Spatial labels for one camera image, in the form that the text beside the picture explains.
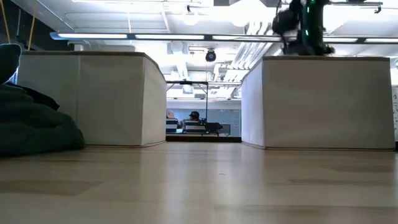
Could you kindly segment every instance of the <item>security camera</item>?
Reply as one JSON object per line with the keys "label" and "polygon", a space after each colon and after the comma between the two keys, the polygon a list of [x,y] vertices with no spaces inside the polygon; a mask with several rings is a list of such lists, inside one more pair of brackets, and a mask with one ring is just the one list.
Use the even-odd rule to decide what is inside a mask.
{"label": "security camera", "polygon": [[214,62],[216,60],[216,53],[214,50],[208,50],[206,54],[206,61],[207,62]]}

